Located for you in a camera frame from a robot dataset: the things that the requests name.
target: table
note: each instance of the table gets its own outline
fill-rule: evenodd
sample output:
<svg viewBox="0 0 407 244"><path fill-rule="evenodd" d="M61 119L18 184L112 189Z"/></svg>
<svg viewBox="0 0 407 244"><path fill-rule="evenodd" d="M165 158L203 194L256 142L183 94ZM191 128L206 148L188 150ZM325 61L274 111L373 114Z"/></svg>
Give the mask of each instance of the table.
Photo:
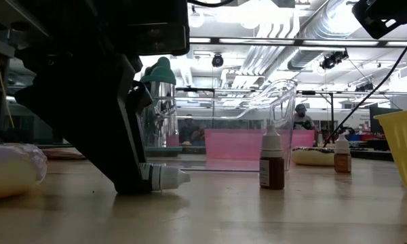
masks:
<svg viewBox="0 0 407 244"><path fill-rule="evenodd" d="M257 173L194 171L178 190L131 197L87 161L48 173L0 200L0 243L407 243L407 189L390 162L293 167L280 191Z"/></svg>

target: yellow basket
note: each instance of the yellow basket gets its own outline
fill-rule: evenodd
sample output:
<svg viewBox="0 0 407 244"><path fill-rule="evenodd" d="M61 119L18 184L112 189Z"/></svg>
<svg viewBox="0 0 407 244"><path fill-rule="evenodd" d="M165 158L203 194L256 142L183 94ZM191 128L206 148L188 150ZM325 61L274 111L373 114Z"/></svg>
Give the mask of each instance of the yellow basket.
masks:
<svg viewBox="0 0 407 244"><path fill-rule="evenodd" d="M407 111L374 116L380 121L391 148L393 160L407 186Z"/></svg>

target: brown dropper bottle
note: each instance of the brown dropper bottle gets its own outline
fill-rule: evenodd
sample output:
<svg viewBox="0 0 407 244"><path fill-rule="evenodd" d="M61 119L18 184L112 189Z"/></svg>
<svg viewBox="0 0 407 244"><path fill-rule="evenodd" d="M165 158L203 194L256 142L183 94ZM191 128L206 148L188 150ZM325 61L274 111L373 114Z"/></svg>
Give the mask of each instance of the brown dropper bottle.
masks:
<svg viewBox="0 0 407 244"><path fill-rule="evenodd" d="M274 125L267 126L260 152L259 184L261 188L282 190L285 187L285 162L280 135Z"/></svg>

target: air duct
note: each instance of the air duct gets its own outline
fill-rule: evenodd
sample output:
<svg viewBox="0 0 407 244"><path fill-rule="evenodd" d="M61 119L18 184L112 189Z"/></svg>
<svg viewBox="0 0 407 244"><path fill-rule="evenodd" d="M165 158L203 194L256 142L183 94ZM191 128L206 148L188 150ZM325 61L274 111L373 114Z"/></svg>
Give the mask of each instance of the air duct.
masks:
<svg viewBox="0 0 407 244"><path fill-rule="evenodd" d="M301 39L345 39L356 31L360 25L351 13L352 6L349 0L329 0L314 19L298 34ZM279 58L268 70L266 76L276 72L281 65L282 69L302 70L312 60L318 58L322 51L299 50L298 47L287 47L281 56L290 57L289 60Z"/></svg>

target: white dropper bottle lying on side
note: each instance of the white dropper bottle lying on side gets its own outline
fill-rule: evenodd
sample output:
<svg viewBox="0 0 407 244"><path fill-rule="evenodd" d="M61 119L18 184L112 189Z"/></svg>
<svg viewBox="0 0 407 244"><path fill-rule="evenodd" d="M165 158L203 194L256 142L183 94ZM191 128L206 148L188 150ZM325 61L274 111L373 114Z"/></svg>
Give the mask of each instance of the white dropper bottle lying on side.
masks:
<svg viewBox="0 0 407 244"><path fill-rule="evenodd" d="M190 182L190 174L166 164L140 163L143 180L150 180L152 190L177 189L182 183Z"/></svg>

